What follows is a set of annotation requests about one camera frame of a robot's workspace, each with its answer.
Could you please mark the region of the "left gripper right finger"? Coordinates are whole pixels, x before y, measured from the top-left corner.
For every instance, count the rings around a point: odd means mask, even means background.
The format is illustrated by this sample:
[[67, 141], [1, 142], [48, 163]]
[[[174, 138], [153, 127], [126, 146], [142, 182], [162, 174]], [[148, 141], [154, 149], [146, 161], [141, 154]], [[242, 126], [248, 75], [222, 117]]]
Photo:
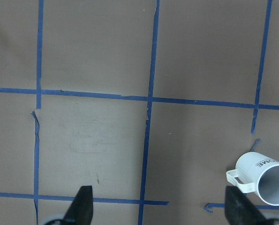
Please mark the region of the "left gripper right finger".
[[235, 186], [225, 189], [225, 217], [230, 225], [265, 225], [266, 218]]

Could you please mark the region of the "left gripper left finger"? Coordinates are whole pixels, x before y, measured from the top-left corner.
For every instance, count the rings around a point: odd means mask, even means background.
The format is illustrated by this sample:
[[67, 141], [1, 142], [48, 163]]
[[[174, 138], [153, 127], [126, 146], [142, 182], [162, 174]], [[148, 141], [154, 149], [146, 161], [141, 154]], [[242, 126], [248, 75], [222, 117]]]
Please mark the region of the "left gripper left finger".
[[65, 225], [90, 225], [93, 218], [92, 186], [81, 186], [68, 208], [63, 221]]

